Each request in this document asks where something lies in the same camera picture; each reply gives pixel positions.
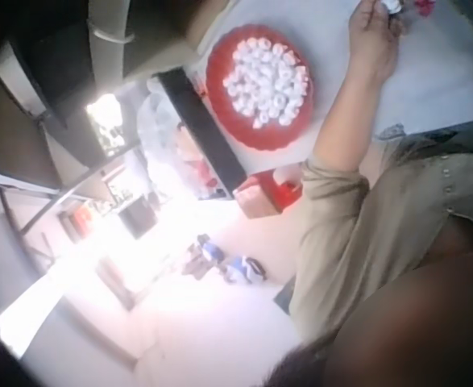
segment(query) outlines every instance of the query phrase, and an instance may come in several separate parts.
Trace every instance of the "dark hair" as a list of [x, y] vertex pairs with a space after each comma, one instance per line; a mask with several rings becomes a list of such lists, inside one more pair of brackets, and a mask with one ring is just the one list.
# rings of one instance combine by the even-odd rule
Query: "dark hair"
[[262, 387], [321, 387], [333, 338], [320, 338], [292, 350], [272, 370]]

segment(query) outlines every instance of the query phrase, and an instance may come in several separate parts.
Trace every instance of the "red plate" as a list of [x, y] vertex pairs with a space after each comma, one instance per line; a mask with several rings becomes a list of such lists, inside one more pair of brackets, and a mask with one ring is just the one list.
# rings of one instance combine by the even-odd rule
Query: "red plate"
[[313, 112], [313, 82], [309, 77], [308, 95], [305, 97], [299, 115], [289, 127], [282, 127], [277, 120], [273, 120], [262, 129], [253, 129], [254, 119], [244, 117], [234, 111], [230, 96], [222, 84], [223, 79], [234, 69], [233, 52], [236, 46], [242, 40], [247, 40], [252, 36], [267, 38], [272, 44], [281, 43], [288, 46], [301, 64], [308, 69], [309, 74], [309, 66], [304, 57], [281, 34], [266, 26], [248, 24], [227, 33], [214, 46], [208, 59], [205, 85], [214, 113], [233, 137], [248, 147], [273, 151], [286, 147], [307, 128]]

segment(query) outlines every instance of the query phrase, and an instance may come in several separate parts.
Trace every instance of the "table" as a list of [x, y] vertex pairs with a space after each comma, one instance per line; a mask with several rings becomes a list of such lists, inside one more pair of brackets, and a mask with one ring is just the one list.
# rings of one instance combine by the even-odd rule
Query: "table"
[[[304, 135], [286, 148], [263, 152], [246, 147], [222, 130], [248, 174], [302, 161], [310, 153], [345, 77], [348, 19], [358, 0], [239, 0], [200, 44], [203, 52], [187, 68], [205, 80], [211, 48], [234, 27], [266, 24], [284, 34], [310, 63], [315, 84], [313, 119]], [[402, 124], [405, 133], [432, 131], [473, 121], [473, 29], [447, 0], [428, 18], [406, 14], [409, 34], [400, 45], [399, 65], [387, 82], [375, 120], [375, 133]]]

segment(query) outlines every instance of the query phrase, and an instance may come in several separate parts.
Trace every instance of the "beige shirt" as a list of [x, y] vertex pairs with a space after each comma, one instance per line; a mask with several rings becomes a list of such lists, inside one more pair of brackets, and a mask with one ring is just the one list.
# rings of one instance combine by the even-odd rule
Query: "beige shirt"
[[304, 339], [336, 333], [379, 287], [415, 269], [450, 214], [473, 222], [473, 154], [412, 160], [369, 190], [359, 173], [304, 167], [305, 233], [290, 312]]

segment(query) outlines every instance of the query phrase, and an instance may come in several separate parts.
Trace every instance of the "shirt sleeve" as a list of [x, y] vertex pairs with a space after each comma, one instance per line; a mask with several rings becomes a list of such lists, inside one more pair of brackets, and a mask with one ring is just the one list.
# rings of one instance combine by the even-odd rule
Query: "shirt sleeve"
[[304, 234], [297, 257], [297, 277], [290, 313], [303, 339], [334, 335], [346, 317], [342, 256], [355, 228], [368, 180], [358, 172], [327, 168], [314, 156], [303, 167], [301, 199]]

